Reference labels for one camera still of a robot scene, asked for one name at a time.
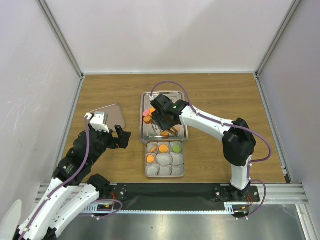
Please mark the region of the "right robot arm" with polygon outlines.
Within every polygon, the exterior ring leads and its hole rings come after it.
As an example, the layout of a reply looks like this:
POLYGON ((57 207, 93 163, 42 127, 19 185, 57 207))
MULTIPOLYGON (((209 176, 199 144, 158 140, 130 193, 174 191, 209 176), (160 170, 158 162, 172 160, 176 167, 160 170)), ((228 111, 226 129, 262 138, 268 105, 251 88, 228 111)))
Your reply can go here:
POLYGON ((199 110, 187 101, 173 102, 164 94, 159 94, 150 104, 155 109, 151 118, 161 131, 184 125, 219 140, 222 143, 223 156, 231 164, 231 197, 242 201, 248 196, 251 185, 249 164, 257 142, 245 120, 219 118, 199 110))

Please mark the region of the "orange round dotted cookie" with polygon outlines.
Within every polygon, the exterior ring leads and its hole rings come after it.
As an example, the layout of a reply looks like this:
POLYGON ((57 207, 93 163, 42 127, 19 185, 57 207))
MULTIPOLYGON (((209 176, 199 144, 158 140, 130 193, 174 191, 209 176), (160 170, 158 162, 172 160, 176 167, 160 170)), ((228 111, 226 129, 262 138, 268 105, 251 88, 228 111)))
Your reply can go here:
POLYGON ((169 151, 169 147, 165 144, 161 144, 159 147, 158 147, 158 151, 162 154, 165 154, 165 153, 168 153, 169 151))

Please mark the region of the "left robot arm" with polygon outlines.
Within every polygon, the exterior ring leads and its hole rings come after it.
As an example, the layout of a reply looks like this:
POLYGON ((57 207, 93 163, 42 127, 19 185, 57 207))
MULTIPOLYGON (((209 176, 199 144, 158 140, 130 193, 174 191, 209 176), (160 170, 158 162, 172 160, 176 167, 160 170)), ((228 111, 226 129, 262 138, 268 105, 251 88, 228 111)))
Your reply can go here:
POLYGON ((107 149, 126 149, 131 132, 116 125, 117 136, 110 131, 96 131, 85 126, 73 147, 59 162, 49 186, 30 216, 20 224, 15 240, 56 240, 66 227, 90 204, 105 200, 111 193, 110 182, 100 174, 89 178, 83 189, 71 200, 68 197, 91 172, 92 166, 107 149))

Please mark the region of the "green round cookie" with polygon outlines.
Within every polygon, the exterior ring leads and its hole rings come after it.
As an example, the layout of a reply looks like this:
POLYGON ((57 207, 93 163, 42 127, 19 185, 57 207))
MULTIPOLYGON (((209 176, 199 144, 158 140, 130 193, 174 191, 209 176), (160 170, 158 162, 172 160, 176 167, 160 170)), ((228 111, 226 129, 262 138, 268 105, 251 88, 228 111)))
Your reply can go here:
POLYGON ((175 154, 180 154, 183 151, 183 149, 182 149, 182 147, 180 145, 175 145, 175 146, 172 147, 172 151, 175 154))

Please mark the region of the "metal tongs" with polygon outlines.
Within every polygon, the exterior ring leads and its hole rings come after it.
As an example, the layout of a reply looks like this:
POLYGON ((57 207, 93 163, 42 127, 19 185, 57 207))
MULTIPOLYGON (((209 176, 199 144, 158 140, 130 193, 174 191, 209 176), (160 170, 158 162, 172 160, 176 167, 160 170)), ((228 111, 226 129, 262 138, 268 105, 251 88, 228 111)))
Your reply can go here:
POLYGON ((179 135, 180 128, 178 126, 174 126, 174 127, 170 128, 169 130, 161 130, 161 128, 156 124, 155 121, 153 121, 152 124, 153 124, 155 133, 159 137, 169 138, 169 137, 177 137, 179 135), (167 136, 167 137, 161 136, 161 134, 160 134, 161 132, 169 132, 170 136, 167 136))

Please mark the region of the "orange flower cookie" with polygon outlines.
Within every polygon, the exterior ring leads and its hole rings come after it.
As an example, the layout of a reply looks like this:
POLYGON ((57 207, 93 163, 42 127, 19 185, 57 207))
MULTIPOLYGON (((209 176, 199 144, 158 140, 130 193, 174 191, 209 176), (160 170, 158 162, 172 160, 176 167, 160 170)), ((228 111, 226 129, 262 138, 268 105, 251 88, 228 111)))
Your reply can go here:
POLYGON ((153 164, 156 161, 156 157, 154 155, 147 155, 146 156, 146 162, 148 164, 153 164))

